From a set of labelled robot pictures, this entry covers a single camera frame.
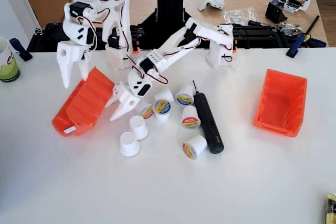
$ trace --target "red wire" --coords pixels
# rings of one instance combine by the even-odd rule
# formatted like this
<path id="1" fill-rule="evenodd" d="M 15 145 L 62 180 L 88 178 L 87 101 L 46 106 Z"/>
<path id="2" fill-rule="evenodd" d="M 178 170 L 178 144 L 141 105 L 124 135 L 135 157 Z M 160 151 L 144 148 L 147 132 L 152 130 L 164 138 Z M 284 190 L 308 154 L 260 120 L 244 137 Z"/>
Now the red wire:
<path id="1" fill-rule="evenodd" d="M 201 38 L 198 37 L 198 43 L 197 43 L 196 46 L 194 46 L 194 47 L 187 47 L 187 48 L 184 48 L 184 49 L 192 49 L 192 48 L 196 48 L 196 47 L 198 47 L 198 46 L 201 44 L 201 42 L 202 42 Z M 165 55 L 163 55 L 163 57 L 168 56 L 168 55 L 174 55 L 174 54 L 176 54 L 176 53 L 178 53 L 178 52 L 180 52 L 180 51 L 177 51 L 177 52 L 171 52 L 171 53 L 169 53 L 169 54 L 165 54 Z"/>
<path id="2" fill-rule="evenodd" d="M 157 82 L 159 82 L 159 83 L 161 83 L 161 84 L 164 84 L 164 85 L 167 85 L 167 84 L 168 84 L 168 79 L 167 79 L 166 77 L 160 75 L 160 74 L 159 74 L 159 76 L 160 76 L 162 79 L 165 79 L 166 82 L 160 81 L 159 79 L 155 78 L 154 76 L 152 76 L 152 75 L 149 74 L 149 73 L 145 73 L 145 74 L 147 74 L 149 77 L 153 78 L 155 81 L 157 81 Z"/>

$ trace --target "plastic bag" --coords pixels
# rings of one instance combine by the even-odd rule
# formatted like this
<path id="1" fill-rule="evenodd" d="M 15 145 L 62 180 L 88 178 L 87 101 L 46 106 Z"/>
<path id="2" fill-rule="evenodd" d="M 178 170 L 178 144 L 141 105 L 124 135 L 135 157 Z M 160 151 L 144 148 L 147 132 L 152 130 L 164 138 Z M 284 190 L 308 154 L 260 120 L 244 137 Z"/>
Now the plastic bag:
<path id="1" fill-rule="evenodd" d="M 237 10 L 225 10 L 223 11 L 223 17 L 226 24 L 239 24 L 247 26 L 249 20 L 261 22 L 253 7 L 246 7 Z"/>

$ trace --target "screwdriver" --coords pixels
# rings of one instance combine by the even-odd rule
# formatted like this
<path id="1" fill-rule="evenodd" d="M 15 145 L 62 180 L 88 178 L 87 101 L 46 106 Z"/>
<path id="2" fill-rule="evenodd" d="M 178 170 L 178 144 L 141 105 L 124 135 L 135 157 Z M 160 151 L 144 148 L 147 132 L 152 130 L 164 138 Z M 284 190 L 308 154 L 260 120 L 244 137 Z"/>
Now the screwdriver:
<path id="1" fill-rule="evenodd" d="M 194 95 L 194 104 L 199 119 L 201 120 L 201 127 L 208 143 L 209 150 L 213 154 L 220 153 L 224 150 L 224 144 L 219 135 L 208 101 L 206 100 L 205 94 L 198 92 L 194 80 L 193 83 L 196 91 Z"/>
<path id="2" fill-rule="evenodd" d="M 316 24 L 316 22 L 319 18 L 320 18 L 320 16 L 317 15 L 316 18 L 314 19 L 313 23 L 308 28 L 306 33 L 300 33 L 296 36 L 294 43 L 291 45 L 288 52 L 286 53 L 287 56 L 289 56 L 291 58 L 295 57 L 295 55 L 298 53 L 298 49 L 302 46 L 302 43 L 304 41 L 307 41 L 307 40 L 310 39 L 310 32 L 313 29 L 314 25 Z"/>

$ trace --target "mug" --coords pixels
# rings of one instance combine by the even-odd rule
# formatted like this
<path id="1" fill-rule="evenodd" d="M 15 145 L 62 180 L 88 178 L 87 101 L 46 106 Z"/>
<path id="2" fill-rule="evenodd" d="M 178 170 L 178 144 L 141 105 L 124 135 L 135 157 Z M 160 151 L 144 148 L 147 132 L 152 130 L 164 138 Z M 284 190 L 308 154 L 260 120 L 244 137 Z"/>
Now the mug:
<path id="1" fill-rule="evenodd" d="M 20 70 L 10 49 L 9 41 L 0 37 L 0 81 L 15 81 L 19 76 Z"/>

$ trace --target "black screwdriver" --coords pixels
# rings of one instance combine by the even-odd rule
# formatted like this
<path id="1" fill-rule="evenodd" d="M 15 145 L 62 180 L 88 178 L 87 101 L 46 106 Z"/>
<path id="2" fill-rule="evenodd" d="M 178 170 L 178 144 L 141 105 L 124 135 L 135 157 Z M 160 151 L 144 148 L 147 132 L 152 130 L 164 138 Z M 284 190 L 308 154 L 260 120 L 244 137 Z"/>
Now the black screwdriver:
<path id="1" fill-rule="evenodd" d="M 224 150 L 224 144 L 217 129 L 214 117 L 212 116 L 211 109 L 205 94 L 199 93 L 195 82 L 193 80 L 196 93 L 194 95 L 194 104 L 198 113 L 199 119 L 201 119 L 201 126 L 205 135 L 205 139 L 208 143 L 208 147 L 211 153 L 220 153 Z"/>

